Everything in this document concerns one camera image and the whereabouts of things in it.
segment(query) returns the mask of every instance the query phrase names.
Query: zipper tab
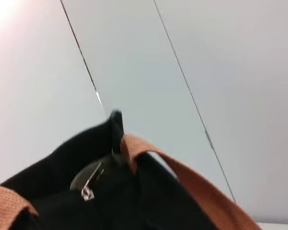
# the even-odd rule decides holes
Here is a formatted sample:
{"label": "zipper tab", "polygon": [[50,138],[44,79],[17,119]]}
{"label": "zipper tab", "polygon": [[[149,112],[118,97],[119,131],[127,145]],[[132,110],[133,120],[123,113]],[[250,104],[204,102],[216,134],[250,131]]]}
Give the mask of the zipper tab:
{"label": "zipper tab", "polygon": [[101,162],[97,165],[96,169],[92,173],[92,175],[88,178],[84,187],[81,190],[81,196],[85,201],[91,200],[95,198],[93,190],[89,187],[91,180],[98,180],[100,176],[104,173],[104,169],[101,168]]}

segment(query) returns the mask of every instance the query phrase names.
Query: bag handle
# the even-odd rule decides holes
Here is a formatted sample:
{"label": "bag handle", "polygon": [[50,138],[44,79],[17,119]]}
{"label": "bag handle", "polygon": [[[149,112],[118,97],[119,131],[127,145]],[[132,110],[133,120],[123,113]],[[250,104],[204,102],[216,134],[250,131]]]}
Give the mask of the bag handle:
{"label": "bag handle", "polygon": [[0,230],[8,230],[26,208],[38,215],[29,201],[8,188],[0,187]]}
{"label": "bag handle", "polygon": [[261,230],[248,214],[200,174],[166,155],[147,141],[133,135],[124,135],[120,150],[127,155],[134,172],[138,155],[148,151],[158,153],[175,172],[181,185],[219,230]]}

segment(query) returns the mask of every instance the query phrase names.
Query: white ceiling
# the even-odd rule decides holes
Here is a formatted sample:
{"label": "white ceiling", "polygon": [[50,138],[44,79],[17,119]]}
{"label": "white ceiling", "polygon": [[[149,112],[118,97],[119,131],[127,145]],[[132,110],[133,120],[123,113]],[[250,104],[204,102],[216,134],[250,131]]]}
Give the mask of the white ceiling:
{"label": "white ceiling", "polygon": [[288,222],[288,0],[156,0],[236,201]]}

